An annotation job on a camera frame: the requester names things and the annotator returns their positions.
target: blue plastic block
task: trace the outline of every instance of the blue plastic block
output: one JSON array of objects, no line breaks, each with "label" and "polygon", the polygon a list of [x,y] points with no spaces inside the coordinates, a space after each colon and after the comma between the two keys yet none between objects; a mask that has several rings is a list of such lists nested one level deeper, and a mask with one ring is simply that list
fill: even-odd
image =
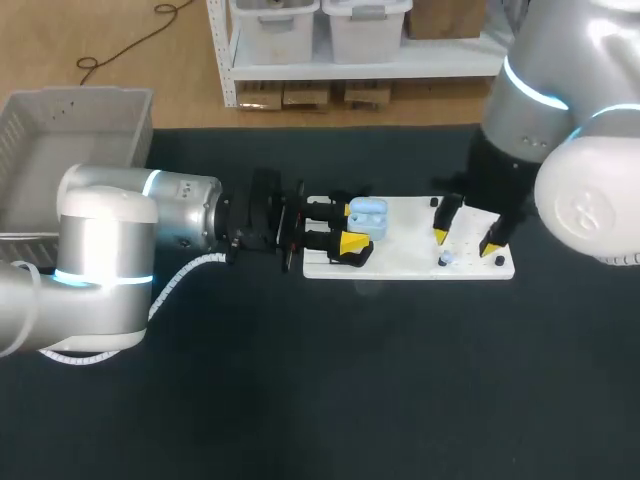
[{"label": "blue plastic block", "polygon": [[374,197],[357,197],[351,200],[349,210],[351,213],[378,213],[387,214],[387,202]]},{"label": "blue plastic block", "polygon": [[387,216],[369,213],[352,213],[349,215],[347,229],[352,233],[369,235],[373,242],[382,240],[387,234]]}]

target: black mat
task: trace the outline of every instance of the black mat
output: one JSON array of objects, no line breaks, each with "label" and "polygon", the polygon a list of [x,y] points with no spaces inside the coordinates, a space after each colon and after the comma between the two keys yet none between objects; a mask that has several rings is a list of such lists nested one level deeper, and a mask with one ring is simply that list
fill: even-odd
[{"label": "black mat", "polygon": [[[158,131],[150,166],[424,195],[472,131]],[[637,479],[640,269],[536,219],[512,248],[516,278],[496,283],[202,267],[109,362],[0,361],[0,479]],[[187,259],[159,254],[156,293]]]}]

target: white board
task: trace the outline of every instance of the white board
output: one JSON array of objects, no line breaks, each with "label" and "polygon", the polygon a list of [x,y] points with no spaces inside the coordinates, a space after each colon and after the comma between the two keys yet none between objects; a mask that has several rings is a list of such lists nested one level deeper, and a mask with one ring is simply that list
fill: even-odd
[{"label": "white board", "polygon": [[[375,242],[369,261],[362,268],[331,263],[326,252],[304,251],[303,272],[307,278],[334,280],[510,280],[515,266],[509,247],[480,258],[479,245],[498,215],[462,207],[449,236],[439,247],[433,235],[436,208],[432,197],[379,197],[387,201],[387,235]],[[309,197],[309,202],[328,203],[327,197]],[[307,220],[306,230],[328,232],[326,223]],[[448,250],[454,256],[446,267],[438,265]],[[495,264],[502,255],[502,267]]]}]

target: black cable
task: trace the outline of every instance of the black cable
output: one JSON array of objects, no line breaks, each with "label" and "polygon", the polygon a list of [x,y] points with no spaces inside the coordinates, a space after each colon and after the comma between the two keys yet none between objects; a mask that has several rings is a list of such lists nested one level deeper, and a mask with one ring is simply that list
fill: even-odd
[{"label": "black cable", "polygon": [[108,58],[107,60],[105,60],[104,62],[99,62],[97,58],[95,57],[82,57],[79,58],[76,61],[76,67],[82,69],[82,70],[88,70],[87,74],[82,78],[82,80],[80,81],[80,85],[84,85],[86,83],[86,81],[89,79],[89,77],[91,75],[93,75],[93,73],[99,69],[100,67],[104,67],[105,65],[113,62],[116,58],[118,58],[119,56],[125,54],[126,52],[128,52],[129,50],[131,50],[134,47],[137,47],[138,45],[140,45],[142,42],[144,42],[145,40],[150,39],[151,37],[159,34],[160,32],[166,30],[167,28],[169,28],[169,26],[176,21],[176,19],[178,18],[178,12],[180,10],[182,10],[185,7],[188,7],[189,5],[191,5],[193,2],[195,2],[195,0],[187,0],[185,3],[183,3],[182,5],[180,5],[179,7],[176,7],[175,5],[172,5],[170,3],[161,3],[156,5],[155,7],[153,7],[153,12],[158,14],[158,15],[167,15],[167,14],[171,14],[172,17],[171,19],[162,27],[158,28],[157,30],[154,30],[153,32],[151,32],[149,35],[145,35],[144,37],[142,37],[139,40],[136,40],[135,42],[133,42],[131,45],[127,46],[126,48],[120,50],[118,53],[116,53],[114,56],[112,56],[111,58]]}]

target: gray plastic basket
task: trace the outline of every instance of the gray plastic basket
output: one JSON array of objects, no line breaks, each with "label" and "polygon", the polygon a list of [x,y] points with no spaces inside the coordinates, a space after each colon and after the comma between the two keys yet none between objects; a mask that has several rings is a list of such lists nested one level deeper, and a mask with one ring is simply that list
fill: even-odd
[{"label": "gray plastic basket", "polygon": [[78,163],[143,167],[152,97],[116,87],[11,94],[0,112],[0,261],[55,265],[64,173]]}]

